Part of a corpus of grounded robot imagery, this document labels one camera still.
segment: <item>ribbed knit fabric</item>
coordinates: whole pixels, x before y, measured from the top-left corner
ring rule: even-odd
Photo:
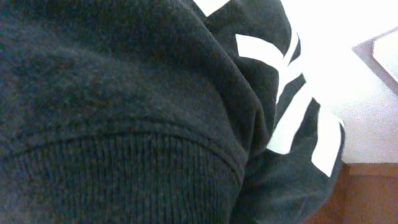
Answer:
[[[5,193],[19,195],[7,204],[24,205],[8,214],[29,223],[225,223],[232,209],[226,205],[239,191],[232,170],[214,154],[159,134],[58,142],[1,168],[14,181]]]

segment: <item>brown floor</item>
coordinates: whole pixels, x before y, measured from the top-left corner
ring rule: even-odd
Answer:
[[[396,165],[345,165],[326,204],[302,224],[398,224]]]
[[[302,224],[341,224],[344,220],[345,200],[348,186],[348,166],[344,164],[332,195],[327,202]]]
[[[398,177],[351,175],[344,224],[397,224]]]

